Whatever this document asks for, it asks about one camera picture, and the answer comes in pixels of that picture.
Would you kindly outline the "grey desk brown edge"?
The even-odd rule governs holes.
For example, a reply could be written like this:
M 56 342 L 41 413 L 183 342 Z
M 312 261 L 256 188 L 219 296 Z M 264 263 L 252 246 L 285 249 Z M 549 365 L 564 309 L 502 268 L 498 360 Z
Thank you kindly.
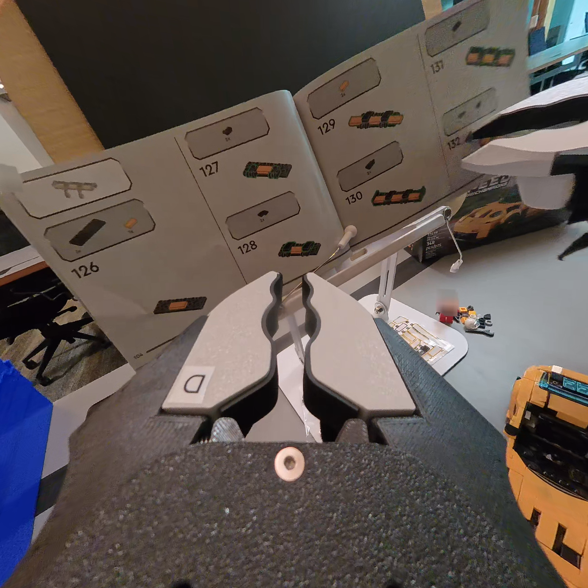
M 48 267 L 46 261 L 30 245 L 4 254 L 1 256 L 1 287 Z

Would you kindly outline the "yellow lego car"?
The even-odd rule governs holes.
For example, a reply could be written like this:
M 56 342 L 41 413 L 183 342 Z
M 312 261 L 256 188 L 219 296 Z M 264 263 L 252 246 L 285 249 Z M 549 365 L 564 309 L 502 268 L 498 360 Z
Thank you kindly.
M 531 366 L 506 412 L 506 467 L 518 508 L 568 587 L 587 587 L 587 376 Z

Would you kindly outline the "lego instruction booklet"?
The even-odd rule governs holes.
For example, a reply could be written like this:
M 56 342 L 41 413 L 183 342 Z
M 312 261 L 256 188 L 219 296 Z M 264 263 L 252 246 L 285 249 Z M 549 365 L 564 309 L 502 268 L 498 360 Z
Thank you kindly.
M 1 208 L 134 368 L 273 270 L 286 292 L 437 212 L 528 95 L 528 1 L 462 1 L 313 79 L 92 156 Z

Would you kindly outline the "white book stand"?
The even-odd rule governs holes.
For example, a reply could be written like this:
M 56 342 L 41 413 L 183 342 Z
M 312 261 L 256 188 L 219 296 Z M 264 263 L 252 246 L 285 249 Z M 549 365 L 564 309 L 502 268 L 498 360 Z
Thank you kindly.
M 128 385 L 121 390 L 121 397 L 117 399 L 117 404 L 113 405 L 114 409 L 119 410 L 118 416 L 122 416 L 122 409 L 124 407 L 123 401 L 133 401 L 134 404 L 130 407 L 133 416 L 138 416 L 139 408 L 146 409 L 148 403 L 151 410 L 150 421 L 156 424 L 181 424 L 191 426 L 203 426 L 204 429 L 212 429 L 212 435 L 215 436 L 216 430 L 223 426 L 231 426 L 235 430 L 235 438 L 241 439 L 245 435 L 239 429 L 237 422 L 231 418 L 220 418 L 214 424 L 202 417 L 196 415 L 175 415 L 164 413 L 161 406 L 177 377 L 180 368 L 183 366 L 188 353 L 192 349 L 195 340 L 200 333 L 203 324 L 205 323 L 209 313 L 225 298 L 232 293 L 241 289 L 249 283 L 245 283 L 243 279 L 231 278 L 229 285 L 221 286 L 221 280 L 227 275 L 221 271 L 220 257 L 225 254 L 229 257 L 229 261 L 233 266 L 236 263 L 232 254 L 229 251 L 226 240 L 222 235 L 221 230 L 217 226 L 217 222 L 212 215 L 212 211 L 203 197 L 201 190 L 194 187 L 187 192 L 187 196 L 179 200 L 176 208 L 164 207 L 162 214 L 171 213 L 170 219 L 162 219 L 163 224 L 169 224 L 172 227 L 172 232 L 175 236 L 179 236 L 180 229 L 187 233 L 187 237 L 181 240 L 178 248 L 186 255 L 182 259 L 176 259 L 173 253 L 172 237 L 165 238 L 166 246 L 169 253 L 164 253 L 164 269 L 168 271 L 170 277 L 164 278 L 164 271 L 149 268 L 144 271 L 144 277 L 151 280 L 147 286 L 143 286 L 145 293 L 153 295 L 157 293 L 169 293 L 171 291 L 171 283 L 173 277 L 182 277 L 187 279 L 193 277 L 196 286 L 199 290 L 205 288 L 207 293 L 213 293 L 213 301 L 205 302 L 204 309 L 196 311 L 196 316 L 191 323 L 186 323 L 182 331 L 178 332 L 169 341 L 164 342 L 166 350 L 162 352 L 157 358 L 151 362 L 140 367 L 136 371 L 136 375 L 129 381 Z M 404 248 L 408 243 L 416 240 L 417 234 L 420 232 L 426 233 L 431 229 L 436 228 L 446 220 L 446 215 L 450 214 L 448 207 L 437 208 L 434 212 L 425 215 L 421 219 L 406 225 L 400 231 L 389 235 L 386 238 L 379 239 L 368 247 L 368 252 L 361 256 L 358 260 L 351 261 L 347 259 L 340 265 L 339 271 L 331 277 L 325 279 L 320 272 L 314 272 L 322 277 L 328 283 L 340 289 L 341 284 L 347 283 L 357 275 L 361 274 L 365 268 L 370 268 L 376 265 L 379 261 L 388 261 L 396 257 L 396 253 Z M 285 297 L 283 290 L 289 285 L 283 284 L 282 288 L 282 302 L 279 308 L 278 321 L 291 318 L 293 326 L 291 327 L 292 337 L 298 335 L 298 325 L 295 320 L 295 313 L 303 305 L 302 285 L 298 290 L 292 289 L 289 292 L 289 298 Z M 391 334 L 393 331 L 386 326 L 386 319 L 384 314 L 374 313 L 372 317 L 376 320 L 378 328 L 380 329 L 383 338 L 386 334 Z M 305 346 L 302 347 L 302 366 L 303 371 L 300 372 L 300 389 L 298 394 L 300 403 L 305 409 L 304 416 L 312 415 L 303 403 L 303 374 L 304 374 L 304 360 L 305 360 Z M 277 352 L 277 374 L 278 374 L 278 390 L 287 391 L 286 386 L 286 372 L 283 371 L 285 364 L 282 364 L 281 357 L 283 353 Z M 400 360 L 394 359 L 399 371 L 401 372 Z M 416 398 L 416 387 L 408 383 L 408 377 L 403 376 L 407 387 L 417 405 L 417 414 L 409 417 L 400 417 L 401 420 L 410 420 L 419 414 L 419 405 Z M 344 440 L 350 443 L 355 443 L 351 437 L 351 430 L 357 429 L 361 439 L 359 443 L 368 442 L 368 438 L 373 434 L 368 432 L 371 430 L 373 419 L 369 425 L 366 425 L 359 419 L 350 419 L 345 422 L 342 430 L 337 437 L 321 437 L 323 442 Z

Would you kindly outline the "blue plastic bin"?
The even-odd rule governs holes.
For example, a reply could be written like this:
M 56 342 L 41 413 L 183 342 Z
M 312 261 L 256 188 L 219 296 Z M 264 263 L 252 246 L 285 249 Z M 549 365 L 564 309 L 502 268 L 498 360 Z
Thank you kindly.
M 31 543 L 52 411 L 52 402 L 2 360 L 1 585 Z

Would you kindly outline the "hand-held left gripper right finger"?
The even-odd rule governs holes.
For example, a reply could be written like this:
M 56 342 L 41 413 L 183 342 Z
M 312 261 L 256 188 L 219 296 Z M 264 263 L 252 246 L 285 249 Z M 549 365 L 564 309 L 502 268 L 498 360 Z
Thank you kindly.
M 357 300 L 315 273 L 303 277 L 305 329 L 303 403 L 321 437 L 345 422 L 409 417 L 417 405 L 376 320 Z

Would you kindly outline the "black office chair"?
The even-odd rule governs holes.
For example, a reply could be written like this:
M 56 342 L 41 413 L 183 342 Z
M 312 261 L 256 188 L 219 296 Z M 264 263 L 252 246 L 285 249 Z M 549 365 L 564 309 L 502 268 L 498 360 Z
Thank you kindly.
M 37 370 L 35 381 L 42 386 L 54 381 L 45 375 L 45 370 L 62 342 L 91 341 L 100 349 L 112 346 L 105 335 L 82 332 L 83 327 L 93 323 L 87 312 L 78 320 L 64 324 L 56 321 L 58 317 L 77 310 L 76 306 L 68 305 L 70 300 L 74 300 L 73 294 L 50 268 L 10 282 L 1 279 L 1 340 L 12 345 L 23 334 L 33 330 L 40 333 L 42 341 L 22 359 L 22 363 L 27 369 Z

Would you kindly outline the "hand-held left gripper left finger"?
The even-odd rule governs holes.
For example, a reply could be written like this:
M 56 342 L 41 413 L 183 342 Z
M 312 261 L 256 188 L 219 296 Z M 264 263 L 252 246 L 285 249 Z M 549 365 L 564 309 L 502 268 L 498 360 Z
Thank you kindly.
M 208 315 L 162 406 L 214 424 L 237 422 L 243 435 L 278 398 L 277 352 L 283 277 L 269 271 L 229 295 Z

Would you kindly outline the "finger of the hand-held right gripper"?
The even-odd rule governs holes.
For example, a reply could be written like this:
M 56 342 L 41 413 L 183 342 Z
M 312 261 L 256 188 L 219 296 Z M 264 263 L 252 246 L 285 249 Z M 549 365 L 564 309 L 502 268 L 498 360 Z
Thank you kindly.
M 572 175 L 587 169 L 587 123 L 495 139 L 462 160 L 462 168 L 524 178 Z
M 587 121 L 587 84 L 560 84 L 500 111 L 474 141 Z

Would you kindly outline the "red lego minifigure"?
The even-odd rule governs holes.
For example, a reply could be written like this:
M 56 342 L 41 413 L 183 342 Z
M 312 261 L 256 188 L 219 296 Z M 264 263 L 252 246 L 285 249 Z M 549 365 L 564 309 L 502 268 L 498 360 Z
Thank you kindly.
M 445 325 L 452 325 L 454 317 L 459 316 L 459 297 L 454 289 L 440 289 L 436 298 L 436 313 L 439 315 L 439 322 Z

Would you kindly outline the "sticker sheet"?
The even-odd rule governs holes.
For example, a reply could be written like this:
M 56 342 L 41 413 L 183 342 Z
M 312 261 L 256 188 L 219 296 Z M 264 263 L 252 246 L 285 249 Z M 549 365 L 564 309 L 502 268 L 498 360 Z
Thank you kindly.
M 388 324 L 429 364 L 437 363 L 454 349 L 451 343 L 430 334 L 421 325 L 402 316 Z

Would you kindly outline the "pile of mixed lego pieces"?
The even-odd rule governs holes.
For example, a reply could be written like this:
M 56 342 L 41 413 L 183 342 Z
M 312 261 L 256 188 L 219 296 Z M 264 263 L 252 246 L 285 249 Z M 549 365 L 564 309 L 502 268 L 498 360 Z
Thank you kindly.
M 458 313 L 453 316 L 453 322 L 460 324 L 466 333 L 481 334 L 486 337 L 495 336 L 492 331 L 491 313 L 479 313 L 473 305 L 458 307 Z

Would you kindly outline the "black lego box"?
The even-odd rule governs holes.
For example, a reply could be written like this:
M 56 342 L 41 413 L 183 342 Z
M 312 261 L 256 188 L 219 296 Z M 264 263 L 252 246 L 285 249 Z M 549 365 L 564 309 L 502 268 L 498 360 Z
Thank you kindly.
M 424 263 L 461 251 L 540 231 L 567 222 L 570 212 L 535 209 L 521 200 L 518 184 L 507 175 L 491 176 L 468 191 L 449 221 L 405 251 Z

